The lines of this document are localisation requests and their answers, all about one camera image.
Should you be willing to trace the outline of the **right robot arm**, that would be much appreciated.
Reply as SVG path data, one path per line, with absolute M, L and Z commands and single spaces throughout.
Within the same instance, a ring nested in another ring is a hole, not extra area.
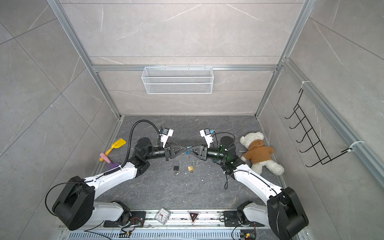
M 244 184 L 264 205 L 247 201 L 237 208 L 237 226 L 252 223 L 269 227 L 280 240 L 290 240 L 309 224 L 296 192 L 267 181 L 255 173 L 236 153 L 234 139 L 224 136 L 217 147 L 188 147 L 187 152 L 200 160 L 218 161 L 224 173 Z

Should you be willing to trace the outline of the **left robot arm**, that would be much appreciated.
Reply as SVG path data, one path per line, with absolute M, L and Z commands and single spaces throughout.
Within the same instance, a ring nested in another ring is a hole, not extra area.
M 177 144 L 154 147 L 149 138 L 141 138 L 124 166 L 85 179 L 75 176 L 65 183 L 53 204 L 52 213 L 71 231 L 98 221 L 125 227 L 131 218 L 131 210 L 125 204 L 120 201 L 96 202 L 96 199 L 115 186 L 142 175 L 149 168 L 150 160 L 170 160 L 186 150 L 187 147 Z

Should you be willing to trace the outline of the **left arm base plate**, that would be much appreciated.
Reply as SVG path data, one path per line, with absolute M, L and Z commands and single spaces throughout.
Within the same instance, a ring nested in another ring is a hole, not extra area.
M 105 221 L 103 223 L 104 228 L 123 228 L 123 227 L 142 227 L 146 219 L 145 211 L 133 211 L 129 213 L 123 213 L 116 222 Z

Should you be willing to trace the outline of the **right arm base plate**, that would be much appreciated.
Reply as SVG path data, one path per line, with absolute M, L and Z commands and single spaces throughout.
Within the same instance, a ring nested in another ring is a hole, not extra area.
M 263 224 L 258 222 L 251 222 L 246 219 L 245 215 L 240 211 L 224 211 L 219 217 L 221 222 L 224 222 L 226 227 L 236 227 L 237 225 L 242 224 L 245 227 L 264 227 Z

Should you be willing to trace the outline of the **brass padlock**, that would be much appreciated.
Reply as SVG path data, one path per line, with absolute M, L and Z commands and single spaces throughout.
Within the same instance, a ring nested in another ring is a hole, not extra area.
M 191 162 L 188 164 L 188 171 L 190 173 L 194 173 L 196 170 L 196 163 L 195 162 Z

